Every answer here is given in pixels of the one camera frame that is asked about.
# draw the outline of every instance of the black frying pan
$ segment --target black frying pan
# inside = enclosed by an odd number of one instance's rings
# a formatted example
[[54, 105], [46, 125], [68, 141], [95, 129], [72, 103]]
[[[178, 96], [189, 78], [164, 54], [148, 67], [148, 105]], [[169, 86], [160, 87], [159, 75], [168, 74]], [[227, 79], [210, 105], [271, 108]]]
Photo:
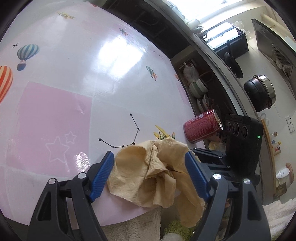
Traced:
[[242, 70], [241, 70], [239, 64], [236, 62], [234, 57], [232, 57], [229, 40], [227, 40], [227, 46], [228, 46], [229, 53], [226, 52], [224, 54], [224, 62], [230, 68], [230, 70], [235, 74], [235, 76], [237, 78], [241, 79], [241, 78], [243, 78], [244, 75], [242, 73]]

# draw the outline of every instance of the hot air balloon print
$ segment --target hot air balloon print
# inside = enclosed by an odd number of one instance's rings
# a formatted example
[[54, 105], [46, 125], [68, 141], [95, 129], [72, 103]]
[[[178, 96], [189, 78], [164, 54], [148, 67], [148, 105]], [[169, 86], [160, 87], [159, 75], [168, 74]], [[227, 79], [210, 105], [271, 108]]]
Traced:
[[20, 63], [17, 65], [17, 70], [23, 70], [26, 67], [26, 60], [32, 58], [38, 52], [39, 46], [36, 44], [22, 46], [17, 52], [17, 56], [20, 59]]
[[0, 103], [4, 99], [9, 90], [13, 79], [11, 68], [7, 66], [0, 66]]
[[146, 69], [149, 71], [151, 78], [153, 78], [156, 81], [156, 74], [153, 72], [153, 69], [151, 69], [149, 66], [146, 66]]
[[122, 32], [122, 34], [124, 34], [125, 36], [127, 36], [127, 33], [124, 31], [124, 29], [119, 29], [121, 32]]

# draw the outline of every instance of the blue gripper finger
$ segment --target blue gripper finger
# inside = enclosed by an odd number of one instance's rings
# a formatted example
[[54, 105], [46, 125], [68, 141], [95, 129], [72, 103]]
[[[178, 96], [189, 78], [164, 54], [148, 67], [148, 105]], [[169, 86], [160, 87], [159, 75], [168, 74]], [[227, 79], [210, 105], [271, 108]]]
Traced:
[[205, 202], [208, 202], [211, 198], [209, 181], [205, 177], [205, 172], [200, 163], [196, 161], [191, 152], [185, 154], [185, 166], [198, 196], [204, 199]]
[[89, 195], [89, 198], [92, 202], [96, 198], [100, 197], [104, 189], [104, 186], [114, 165], [114, 154], [112, 152], [109, 152], [109, 154], [104, 157], [104, 160], [102, 160], [102, 162], [103, 163], [98, 170], [98, 173], [91, 183], [91, 193]]

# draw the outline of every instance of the beige cloth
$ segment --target beige cloth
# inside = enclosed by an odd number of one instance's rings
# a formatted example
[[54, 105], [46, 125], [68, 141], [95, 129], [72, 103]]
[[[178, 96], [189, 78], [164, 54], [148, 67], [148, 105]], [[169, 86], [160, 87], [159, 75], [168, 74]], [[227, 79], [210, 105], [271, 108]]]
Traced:
[[172, 137], [124, 147], [115, 157], [107, 181], [110, 193], [141, 207], [176, 205], [181, 223], [194, 226], [201, 218], [204, 201], [193, 186], [184, 163], [186, 144]]

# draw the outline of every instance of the star print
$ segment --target star print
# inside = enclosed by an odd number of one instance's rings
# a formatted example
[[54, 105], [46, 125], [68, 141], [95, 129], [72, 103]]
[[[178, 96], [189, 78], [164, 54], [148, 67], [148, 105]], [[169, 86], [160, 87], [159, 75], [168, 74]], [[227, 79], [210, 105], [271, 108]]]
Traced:
[[56, 137], [53, 143], [46, 143], [46, 148], [49, 150], [49, 161], [53, 162], [59, 160], [62, 163], [66, 163], [66, 151], [68, 151], [69, 146], [61, 143], [59, 137]]
[[70, 131], [68, 134], [65, 134], [66, 137], [66, 144], [72, 143], [75, 144], [75, 138], [77, 137], [76, 135], [73, 135], [72, 131]]

